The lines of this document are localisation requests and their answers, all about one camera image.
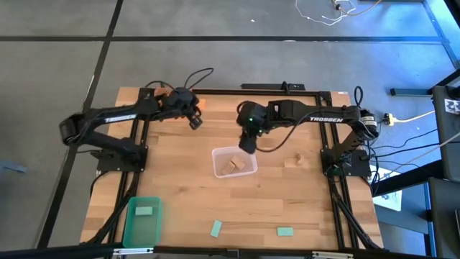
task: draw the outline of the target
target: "green plastic bin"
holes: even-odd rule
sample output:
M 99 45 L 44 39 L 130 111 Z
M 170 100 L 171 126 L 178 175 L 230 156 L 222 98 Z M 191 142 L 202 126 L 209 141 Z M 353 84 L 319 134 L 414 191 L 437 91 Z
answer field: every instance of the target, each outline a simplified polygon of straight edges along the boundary
M 136 215 L 137 207 L 152 207 L 152 214 Z M 152 247 L 160 242 L 162 214 L 160 198 L 132 197 L 126 213 L 123 235 L 125 248 Z

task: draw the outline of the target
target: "orange object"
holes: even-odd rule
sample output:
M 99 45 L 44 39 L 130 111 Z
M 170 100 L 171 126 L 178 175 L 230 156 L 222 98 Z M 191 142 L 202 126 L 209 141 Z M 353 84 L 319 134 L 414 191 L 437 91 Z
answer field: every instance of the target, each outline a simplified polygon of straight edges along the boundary
M 231 158 L 231 162 L 241 171 L 245 164 L 243 163 L 243 161 L 241 159 L 239 159 L 238 157 L 234 156 Z
M 235 165 L 232 162 L 229 162 L 227 166 L 221 171 L 221 175 L 225 176 L 230 174 L 235 169 Z
M 299 152 L 297 152 L 297 154 L 295 154 L 295 159 L 296 159 L 295 163 L 297 165 L 302 165 L 303 161 L 305 160 L 303 155 L 301 155 Z

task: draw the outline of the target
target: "yellow plug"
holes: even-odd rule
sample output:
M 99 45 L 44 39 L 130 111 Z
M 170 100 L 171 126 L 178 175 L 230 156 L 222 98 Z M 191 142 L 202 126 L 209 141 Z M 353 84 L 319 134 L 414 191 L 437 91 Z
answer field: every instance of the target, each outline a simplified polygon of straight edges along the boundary
M 394 126 L 395 119 L 396 118 L 393 117 L 393 114 L 388 113 L 383 116 L 383 123 L 385 123 L 388 126 Z

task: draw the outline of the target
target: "white cable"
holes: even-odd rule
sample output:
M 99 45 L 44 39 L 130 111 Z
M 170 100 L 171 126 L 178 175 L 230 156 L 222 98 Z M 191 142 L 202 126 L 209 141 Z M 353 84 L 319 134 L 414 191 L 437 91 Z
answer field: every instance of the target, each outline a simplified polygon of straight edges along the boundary
M 395 122 L 411 122 L 413 120 L 420 119 L 421 117 L 424 117 L 424 116 L 426 116 L 428 114 L 432 114 L 432 113 L 434 113 L 434 110 L 431 111 L 431 112 L 427 112 L 425 114 L 422 114 L 422 115 L 418 115 L 418 116 L 410 118 L 410 119 L 397 119 L 397 118 L 395 118 Z
M 448 139 L 448 140 L 444 141 L 443 143 L 441 143 L 441 144 L 437 145 L 435 148 L 433 148 L 433 149 L 429 150 L 428 152 L 426 152 L 426 153 L 423 153 L 422 155 L 419 155 L 418 157 L 416 157 L 416 158 L 413 158 L 413 159 L 411 159 L 411 160 L 409 160 L 408 162 L 406 162 L 406 163 L 403 163 L 403 164 L 412 163 L 414 160 L 417 160 L 417 159 L 419 159 L 419 158 L 421 158 L 421 157 L 423 157 L 423 156 L 425 156 L 425 155 L 427 155 L 427 154 L 429 154 L 429 153 L 433 152 L 434 150 L 437 150 L 438 148 L 440 148 L 440 147 L 444 146 L 445 144 L 447 144 L 447 143 L 449 143 L 450 141 L 454 140 L 454 139 L 455 139 L 456 137 L 458 137 L 458 136 L 460 136 L 460 132 L 459 132 L 459 133 L 457 133 L 457 134 L 455 134 L 455 135 L 454 135 L 453 137 L 451 137 L 450 139 Z M 399 168 L 401 168 L 401 167 L 403 167 L 403 165 L 400 165 L 400 166 L 398 166 L 396 169 L 394 169 L 394 170 L 393 170 L 393 171 L 391 171 L 390 173 L 397 171 L 397 170 L 398 170 Z
M 323 21 L 317 21 L 313 18 L 310 18 L 308 16 L 305 16 L 302 14 L 302 12 L 300 11 L 299 7 L 298 7 L 298 0 L 295 0 L 295 8 L 297 9 L 297 11 L 299 12 L 300 16 L 303 17 L 303 18 L 306 18 L 306 19 L 309 19 L 309 20 L 312 20 L 314 22 L 317 22 L 317 23 L 321 23 L 321 24 L 324 24 L 324 25 L 327 25 L 327 26 L 332 26 L 334 24 L 336 24 L 337 22 L 340 22 L 342 20 L 342 18 L 344 17 L 347 17 L 348 14 L 354 10 L 356 10 L 357 8 L 355 7 L 355 5 L 350 1 L 350 0 L 334 0 L 333 2 L 335 3 L 335 5 L 337 5 L 337 2 L 338 1 L 345 1 L 345 2 L 349 2 L 350 3 L 350 6 L 351 6 L 351 9 L 348 10 L 348 12 L 346 14 L 341 14 L 339 17 L 335 18 L 335 19 L 332 19 L 332 18 L 328 18 L 328 17 L 325 17 L 323 15 L 321 15 L 321 18 L 323 19 L 327 19 L 329 21 L 333 21 L 332 23 L 327 23 L 327 22 L 323 22 Z

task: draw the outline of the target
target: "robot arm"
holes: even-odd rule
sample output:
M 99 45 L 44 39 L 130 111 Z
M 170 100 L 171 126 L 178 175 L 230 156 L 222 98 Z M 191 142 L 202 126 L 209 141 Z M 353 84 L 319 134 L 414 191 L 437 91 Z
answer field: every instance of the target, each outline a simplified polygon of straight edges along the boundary
M 341 150 L 340 153 L 355 150 L 364 141 L 373 140 L 378 136 L 374 115 L 357 106 L 308 106 L 294 100 L 270 101 L 267 106 L 262 106 L 252 101 L 245 101 L 238 105 L 237 111 L 236 123 L 242 127 L 239 147 L 250 154 L 255 150 L 269 151 L 257 148 L 257 137 L 268 134 L 278 127 L 297 127 L 304 122 L 349 125 L 353 129 L 353 135 L 350 140 L 344 142 L 346 146 L 337 148 L 337 151 Z
M 239 147 L 247 153 L 255 150 L 272 152 L 278 149 L 289 138 L 293 130 L 304 122 L 329 122 L 345 123 L 352 128 L 352 132 L 343 143 L 334 145 L 333 148 L 321 150 L 323 171 L 329 181 L 333 200 L 339 205 L 351 227 L 367 249 L 379 249 L 371 238 L 364 232 L 358 221 L 345 205 L 334 183 L 332 167 L 341 168 L 343 177 L 370 176 L 369 159 L 363 150 L 357 147 L 378 136 L 377 123 L 374 115 L 357 106 L 327 107 L 307 106 L 300 101 L 280 100 L 270 101 L 267 106 L 244 101 L 237 107 L 238 117 L 236 122 L 242 127 Z M 257 147 L 257 137 L 270 133 L 278 127 L 293 127 L 285 140 L 271 150 L 262 150 Z
M 88 144 L 103 148 L 101 152 L 91 153 L 100 162 L 106 161 L 101 167 L 98 166 L 98 170 L 135 171 L 135 168 L 143 168 L 145 164 L 145 148 L 136 145 L 128 137 L 117 139 L 95 132 L 95 128 L 102 124 L 133 119 L 151 122 L 187 117 L 190 127 L 196 130 L 202 123 L 198 102 L 198 97 L 186 88 L 176 88 L 170 94 L 160 95 L 155 95 L 155 89 L 141 88 L 135 104 L 90 109 L 84 113 L 74 114 L 59 124 L 60 134 L 65 145 Z

